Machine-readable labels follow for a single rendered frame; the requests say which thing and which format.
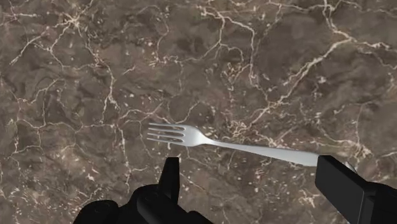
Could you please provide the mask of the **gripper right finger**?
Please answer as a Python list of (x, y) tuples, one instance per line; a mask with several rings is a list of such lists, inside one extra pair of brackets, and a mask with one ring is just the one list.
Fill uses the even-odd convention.
[(366, 181), (330, 155), (317, 160), (315, 186), (350, 224), (397, 224), (397, 189)]

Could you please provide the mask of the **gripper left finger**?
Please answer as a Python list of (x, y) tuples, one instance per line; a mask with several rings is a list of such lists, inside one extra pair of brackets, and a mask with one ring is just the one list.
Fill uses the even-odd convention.
[(157, 184), (137, 188), (121, 207), (113, 200), (93, 201), (80, 210), (73, 224), (213, 224), (178, 205), (179, 189), (179, 159), (168, 157)]

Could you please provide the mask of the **silver metal fork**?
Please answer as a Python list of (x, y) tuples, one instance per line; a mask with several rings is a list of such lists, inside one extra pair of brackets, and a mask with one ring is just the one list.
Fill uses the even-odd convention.
[(308, 167), (315, 167), (319, 154), (299, 151), (284, 148), (269, 148), (265, 146), (251, 146), (245, 144), (234, 144), (216, 141), (208, 138), (198, 128), (183, 125), (183, 124), (169, 124), (169, 123), (149, 123), (149, 132), (147, 139), (151, 141), (158, 141), (161, 143), (177, 144), (186, 147), (200, 146), (204, 144), (217, 146), (221, 148), (230, 148), (239, 151), (254, 153), (264, 157), (274, 158), (291, 162), (294, 164), (304, 165)]

